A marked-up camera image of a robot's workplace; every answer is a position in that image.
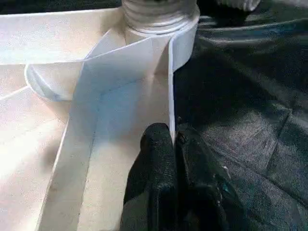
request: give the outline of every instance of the threaded bottle neck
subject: threaded bottle neck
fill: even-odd
[[[147,34],[165,34],[188,23],[196,0],[122,0],[127,24]]]

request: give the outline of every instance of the black tarp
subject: black tarp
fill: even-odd
[[[174,75],[178,123],[228,167],[249,229],[308,230],[308,2],[201,11],[212,17]]]

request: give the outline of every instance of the black fabric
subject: black fabric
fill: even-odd
[[[308,229],[307,8],[268,0],[244,19],[202,17],[174,74],[179,124],[229,169],[249,230]]]

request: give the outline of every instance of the dark cloth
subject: dark cloth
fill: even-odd
[[[178,126],[179,230],[246,230],[246,214],[223,168],[202,136]]]
[[[229,169],[249,230],[308,230],[307,16],[308,2],[268,0],[244,19],[203,17],[174,74],[179,124]]]

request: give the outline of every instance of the white plastic tray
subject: white plastic tray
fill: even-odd
[[[7,80],[0,82],[0,150],[7,156],[16,152],[7,167],[11,172],[0,172],[0,200],[7,203],[1,206],[0,230],[33,230],[50,175],[41,165],[48,150],[57,149],[64,128],[54,109],[70,99],[37,230],[117,229],[144,129],[165,122],[174,138],[172,73],[191,55],[198,17],[196,10],[181,31],[151,37],[129,28],[118,33],[120,8],[0,15],[0,75]],[[65,78],[55,81],[60,74]],[[58,104],[48,102],[58,96]]]
[[[26,64],[83,59],[117,12],[0,15],[1,231],[35,229],[65,128],[26,86]]]
[[[149,37],[83,64],[39,231],[117,230],[143,131],[164,122],[174,138],[173,71],[191,55],[198,16],[159,39],[167,57]]]

